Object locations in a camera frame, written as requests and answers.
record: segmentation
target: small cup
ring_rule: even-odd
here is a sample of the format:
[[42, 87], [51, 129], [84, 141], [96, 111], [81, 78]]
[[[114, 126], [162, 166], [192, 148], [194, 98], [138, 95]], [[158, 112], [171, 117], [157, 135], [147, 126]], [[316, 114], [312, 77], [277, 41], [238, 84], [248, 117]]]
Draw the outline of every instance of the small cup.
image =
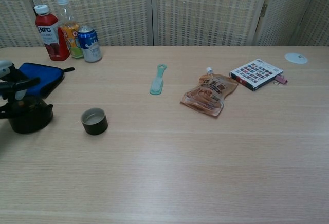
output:
[[85, 111], [81, 116], [85, 131], [91, 135], [98, 135], [107, 129], [107, 119], [104, 110], [94, 107]]

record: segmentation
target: white bottle cap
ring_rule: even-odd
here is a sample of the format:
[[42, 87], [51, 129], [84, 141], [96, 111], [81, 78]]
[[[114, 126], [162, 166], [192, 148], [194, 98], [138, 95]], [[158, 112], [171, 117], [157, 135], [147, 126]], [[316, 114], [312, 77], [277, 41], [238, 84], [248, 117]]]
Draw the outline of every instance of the white bottle cap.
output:
[[209, 73], [209, 72], [212, 72], [212, 69], [211, 69], [211, 67], [207, 67], [207, 73]]
[[49, 7], [47, 5], [37, 5], [34, 7], [35, 9], [35, 12], [37, 14], [45, 14], [45, 13], [48, 13], [49, 12]]
[[57, 4], [58, 5], [67, 5], [68, 4], [68, 0], [57, 0]]

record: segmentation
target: red juice bottle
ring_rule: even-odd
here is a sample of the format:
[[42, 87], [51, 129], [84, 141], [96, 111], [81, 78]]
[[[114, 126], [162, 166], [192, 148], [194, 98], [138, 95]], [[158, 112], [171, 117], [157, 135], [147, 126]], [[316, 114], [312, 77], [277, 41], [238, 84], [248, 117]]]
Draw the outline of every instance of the red juice bottle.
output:
[[59, 27], [58, 19], [49, 12], [47, 5], [37, 5], [34, 7], [38, 16], [35, 25], [42, 37], [43, 43], [53, 61], [64, 61], [69, 57], [64, 34]]

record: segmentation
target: white disc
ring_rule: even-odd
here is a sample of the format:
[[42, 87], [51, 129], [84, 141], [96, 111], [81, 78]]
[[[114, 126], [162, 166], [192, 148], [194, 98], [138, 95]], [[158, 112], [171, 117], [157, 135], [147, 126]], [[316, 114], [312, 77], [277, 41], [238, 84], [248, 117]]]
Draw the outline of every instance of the white disc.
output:
[[296, 64], [305, 64], [308, 61], [308, 59], [300, 53], [287, 53], [284, 57], [288, 61]]

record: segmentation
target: blue and white can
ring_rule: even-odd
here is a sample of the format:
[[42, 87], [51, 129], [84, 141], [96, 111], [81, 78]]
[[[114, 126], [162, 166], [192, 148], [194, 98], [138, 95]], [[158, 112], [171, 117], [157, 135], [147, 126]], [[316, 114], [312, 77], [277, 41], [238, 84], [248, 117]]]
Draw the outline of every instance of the blue and white can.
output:
[[78, 31], [78, 38], [85, 61], [95, 62], [102, 58], [97, 34], [92, 27], [81, 25]]

